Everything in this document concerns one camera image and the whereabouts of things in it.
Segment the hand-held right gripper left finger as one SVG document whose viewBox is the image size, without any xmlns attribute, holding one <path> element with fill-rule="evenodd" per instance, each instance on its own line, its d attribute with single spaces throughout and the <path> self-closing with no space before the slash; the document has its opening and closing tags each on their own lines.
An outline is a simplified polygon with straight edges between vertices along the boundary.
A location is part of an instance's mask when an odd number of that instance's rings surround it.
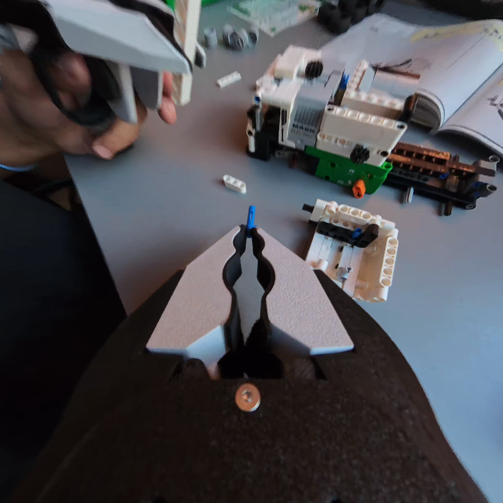
<svg viewBox="0 0 503 503">
<path fill-rule="evenodd" d="M 241 226 L 186 266 L 146 343 L 149 352 L 198 359 L 211 379 L 219 378 L 218 361 L 231 348 L 224 325 L 231 316 L 232 292 L 224 268 L 237 253 L 236 237 L 246 239 Z"/>
</svg>

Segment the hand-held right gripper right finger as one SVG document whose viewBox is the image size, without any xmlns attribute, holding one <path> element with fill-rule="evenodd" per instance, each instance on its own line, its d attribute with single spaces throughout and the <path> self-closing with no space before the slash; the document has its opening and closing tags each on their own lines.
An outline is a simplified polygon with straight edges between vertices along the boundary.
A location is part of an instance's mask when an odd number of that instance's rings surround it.
<svg viewBox="0 0 503 503">
<path fill-rule="evenodd" d="M 311 266 L 263 229 L 251 233 L 264 291 L 260 320 L 266 347 L 302 357 L 352 350 L 354 343 Z"/>
</svg>

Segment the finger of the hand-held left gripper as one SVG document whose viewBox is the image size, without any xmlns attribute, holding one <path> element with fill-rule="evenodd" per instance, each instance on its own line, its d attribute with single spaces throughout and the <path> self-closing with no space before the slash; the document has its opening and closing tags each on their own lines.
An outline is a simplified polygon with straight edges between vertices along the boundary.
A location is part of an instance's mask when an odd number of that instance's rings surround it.
<svg viewBox="0 0 503 503">
<path fill-rule="evenodd" d="M 47 1 L 62 40 L 74 52 L 152 71 L 191 74 L 173 35 L 147 14 L 112 1 Z"/>
</svg>

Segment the small white lego sub-assembly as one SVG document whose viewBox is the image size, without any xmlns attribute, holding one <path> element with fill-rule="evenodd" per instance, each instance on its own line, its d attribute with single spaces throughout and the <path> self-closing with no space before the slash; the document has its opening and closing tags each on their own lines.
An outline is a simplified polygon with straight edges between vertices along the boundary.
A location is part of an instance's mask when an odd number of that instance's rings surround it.
<svg viewBox="0 0 503 503">
<path fill-rule="evenodd" d="M 305 261 L 354 300 L 387 301 L 398 252 L 395 223 L 367 210 L 317 199 L 304 204 L 314 234 Z"/>
</svg>

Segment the long white seven-hole lego beam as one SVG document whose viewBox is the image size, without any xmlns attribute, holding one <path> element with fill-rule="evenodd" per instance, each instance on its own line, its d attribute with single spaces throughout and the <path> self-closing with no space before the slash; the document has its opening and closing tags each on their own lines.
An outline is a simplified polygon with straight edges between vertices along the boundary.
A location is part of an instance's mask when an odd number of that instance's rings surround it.
<svg viewBox="0 0 503 503">
<path fill-rule="evenodd" d="M 174 38 L 194 68 L 198 50 L 201 1 L 174 1 L 173 6 Z M 193 70 L 188 73 L 172 72 L 172 76 L 172 99 L 178 107 L 184 106 L 191 100 Z"/>
</svg>

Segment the person's left forearm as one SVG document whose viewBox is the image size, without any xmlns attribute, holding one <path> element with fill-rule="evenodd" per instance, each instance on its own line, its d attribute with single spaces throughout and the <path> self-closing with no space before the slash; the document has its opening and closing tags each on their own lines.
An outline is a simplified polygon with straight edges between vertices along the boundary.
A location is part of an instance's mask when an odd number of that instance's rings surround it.
<svg viewBox="0 0 503 503">
<path fill-rule="evenodd" d="M 62 155 L 47 157 L 37 163 L 37 167 L 25 173 L 1 174 L 1 179 L 10 185 L 34 190 L 35 188 L 71 178 L 66 161 Z"/>
</svg>

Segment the group of grey lego wheel hubs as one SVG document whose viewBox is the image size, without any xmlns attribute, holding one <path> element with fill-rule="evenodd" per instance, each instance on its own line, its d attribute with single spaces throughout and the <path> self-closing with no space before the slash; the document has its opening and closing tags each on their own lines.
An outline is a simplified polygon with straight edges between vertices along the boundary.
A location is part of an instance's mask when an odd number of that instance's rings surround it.
<svg viewBox="0 0 503 503">
<path fill-rule="evenodd" d="M 218 46 L 223 46 L 237 52 L 255 47 L 259 40 L 259 35 L 260 30 L 257 27 L 240 28 L 238 30 L 229 24 L 223 26 L 220 38 L 214 27 L 206 27 L 203 30 L 206 48 L 214 49 Z"/>
</svg>

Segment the large lego truck model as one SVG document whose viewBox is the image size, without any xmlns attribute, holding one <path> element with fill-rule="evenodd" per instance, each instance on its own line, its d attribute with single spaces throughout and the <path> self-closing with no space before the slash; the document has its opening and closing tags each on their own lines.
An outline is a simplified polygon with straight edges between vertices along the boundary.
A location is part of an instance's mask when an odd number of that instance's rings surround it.
<svg viewBox="0 0 503 503">
<path fill-rule="evenodd" d="M 471 210 L 496 192 L 499 158 L 462 162 L 448 151 L 401 142 L 413 118 L 419 74 L 404 63 L 361 60 L 350 73 L 321 50 L 289 46 L 255 82 L 247 111 L 247 154 L 269 161 L 300 156 L 315 176 L 344 187 L 357 199 L 381 185 L 438 201 L 444 216 L 453 207 Z"/>
</svg>

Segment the lego instruction booklet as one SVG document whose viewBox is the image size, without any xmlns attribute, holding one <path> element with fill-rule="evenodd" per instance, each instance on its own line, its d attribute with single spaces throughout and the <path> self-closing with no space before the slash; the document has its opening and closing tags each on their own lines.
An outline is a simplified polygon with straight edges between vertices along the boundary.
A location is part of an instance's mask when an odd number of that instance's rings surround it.
<svg viewBox="0 0 503 503">
<path fill-rule="evenodd" d="M 376 14 L 322 50 L 352 70 L 366 59 L 419 73 L 413 121 L 502 156 L 502 19 L 428 27 Z"/>
</svg>

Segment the person's left hand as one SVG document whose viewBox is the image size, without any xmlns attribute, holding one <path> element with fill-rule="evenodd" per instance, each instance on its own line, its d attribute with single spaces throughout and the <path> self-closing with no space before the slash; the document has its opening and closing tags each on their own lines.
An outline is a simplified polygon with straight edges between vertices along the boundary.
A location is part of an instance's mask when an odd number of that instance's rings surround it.
<svg viewBox="0 0 503 503">
<path fill-rule="evenodd" d="M 50 70 L 64 106 L 76 107 L 90 91 L 85 60 L 67 52 Z M 1 164 L 8 167 L 25 167 L 54 154 L 94 154 L 110 160 L 135 142 L 147 118 L 147 108 L 136 98 L 135 124 L 116 118 L 98 135 L 73 123 L 53 104 L 31 60 L 19 49 L 1 52 L 1 81 Z M 173 77 L 165 72 L 158 114 L 167 124 L 177 120 L 172 93 Z"/>
</svg>

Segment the person's black clothing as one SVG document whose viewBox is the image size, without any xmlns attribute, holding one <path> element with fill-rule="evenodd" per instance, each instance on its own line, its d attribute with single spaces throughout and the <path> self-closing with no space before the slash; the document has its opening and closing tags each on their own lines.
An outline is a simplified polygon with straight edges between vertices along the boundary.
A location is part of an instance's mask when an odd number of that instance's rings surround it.
<svg viewBox="0 0 503 503">
<path fill-rule="evenodd" d="M 1 502 L 124 318 L 84 211 L 1 182 Z"/>
</svg>

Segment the green and white sticker sheet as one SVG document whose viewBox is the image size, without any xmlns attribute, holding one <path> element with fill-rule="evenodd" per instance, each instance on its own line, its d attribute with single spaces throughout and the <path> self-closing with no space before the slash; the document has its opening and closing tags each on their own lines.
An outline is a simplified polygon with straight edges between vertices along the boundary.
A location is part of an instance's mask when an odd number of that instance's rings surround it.
<svg viewBox="0 0 503 503">
<path fill-rule="evenodd" d="M 227 11 L 274 37 L 316 17 L 320 6 L 321 1 L 240 1 L 229 5 Z"/>
</svg>

